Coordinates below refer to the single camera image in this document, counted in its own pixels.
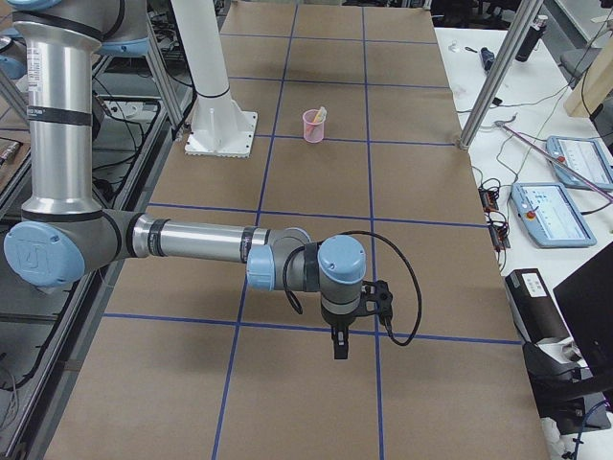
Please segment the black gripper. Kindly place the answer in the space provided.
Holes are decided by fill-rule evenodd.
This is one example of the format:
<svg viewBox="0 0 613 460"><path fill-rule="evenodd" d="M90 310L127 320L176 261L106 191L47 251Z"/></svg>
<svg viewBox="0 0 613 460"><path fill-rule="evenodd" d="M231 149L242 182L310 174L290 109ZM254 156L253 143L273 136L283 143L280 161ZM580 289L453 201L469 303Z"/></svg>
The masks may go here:
<svg viewBox="0 0 613 460"><path fill-rule="evenodd" d="M390 334L393 319L393 294L383 280L363 281L359 296L348 304L334 304L322 298L321 313L331 326L331 338L335 359L347 359L349 355L349 326L357 317L375 315Z"/></svg>

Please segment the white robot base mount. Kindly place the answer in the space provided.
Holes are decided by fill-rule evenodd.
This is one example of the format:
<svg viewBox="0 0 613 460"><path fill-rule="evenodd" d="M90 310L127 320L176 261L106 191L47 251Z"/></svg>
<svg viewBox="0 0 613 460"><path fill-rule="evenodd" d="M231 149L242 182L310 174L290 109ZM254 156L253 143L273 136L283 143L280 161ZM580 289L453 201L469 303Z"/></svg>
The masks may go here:
<svg viewBox="0 0 613 460"><path fill-rule="evenodd" d="M214 3L178 0L171 6L196 93L186 153L248 157L258 114L241 110L232 97Z"/></svg>

